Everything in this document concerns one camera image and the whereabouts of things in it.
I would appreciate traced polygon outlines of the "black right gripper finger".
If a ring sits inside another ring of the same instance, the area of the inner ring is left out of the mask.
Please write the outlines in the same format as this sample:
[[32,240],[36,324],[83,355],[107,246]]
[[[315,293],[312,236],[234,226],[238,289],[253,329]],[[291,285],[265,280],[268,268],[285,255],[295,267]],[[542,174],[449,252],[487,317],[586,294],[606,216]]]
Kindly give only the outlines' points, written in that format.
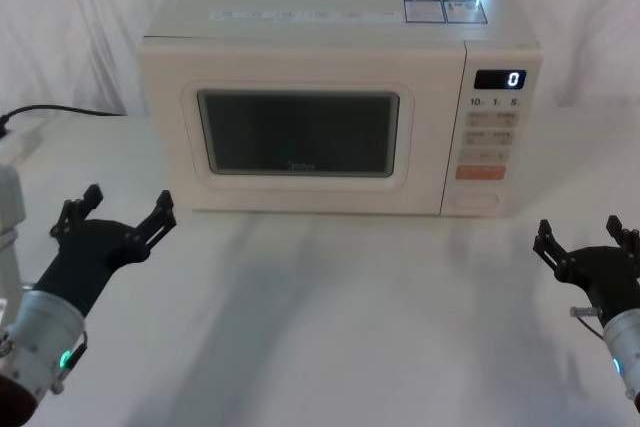
[[617,215],[610,215],[606,230],[616,244],[627,253],[639,252],[639,230],[625,228]]
[[556,241],[547,219],[539,223],[533,250],[551,268],[555,275],[575,275],[568,252]]

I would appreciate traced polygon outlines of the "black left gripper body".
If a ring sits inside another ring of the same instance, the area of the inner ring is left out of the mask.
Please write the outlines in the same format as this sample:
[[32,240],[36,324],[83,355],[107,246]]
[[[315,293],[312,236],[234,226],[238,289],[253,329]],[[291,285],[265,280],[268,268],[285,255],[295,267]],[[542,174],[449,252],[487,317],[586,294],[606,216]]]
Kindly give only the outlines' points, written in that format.
[[149,246],[133,227],[83,221],[59,239],[58,254],[33,289],[63,299],[86,317],[119,268],[149,255]]

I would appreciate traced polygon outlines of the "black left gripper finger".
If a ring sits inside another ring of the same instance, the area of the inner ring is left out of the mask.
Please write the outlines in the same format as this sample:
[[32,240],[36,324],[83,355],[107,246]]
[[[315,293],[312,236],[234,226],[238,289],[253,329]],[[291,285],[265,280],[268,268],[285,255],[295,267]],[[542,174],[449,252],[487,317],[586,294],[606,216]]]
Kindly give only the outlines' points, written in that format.
[[49,234],[55,240],[62,239],[73,226],[83,222],[103,200],[98,184],[91,184],[81,198],[67,199],[62,206],[58,221],[51,227]]
[[151,250],[177,225],[171,193],[163,190],[152,212],[126,237],[128,260],[146,260]]

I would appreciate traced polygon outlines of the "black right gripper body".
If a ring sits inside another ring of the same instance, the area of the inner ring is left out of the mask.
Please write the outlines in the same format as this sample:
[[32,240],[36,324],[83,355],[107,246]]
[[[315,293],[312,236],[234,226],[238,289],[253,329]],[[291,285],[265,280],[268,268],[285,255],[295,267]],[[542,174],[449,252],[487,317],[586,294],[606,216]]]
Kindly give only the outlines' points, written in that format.
[[557,262],[554,276],[582,289],[605,327],[617,315],[639,308],[634,272],[633,261],[621,248],[602,246],[567,253]]

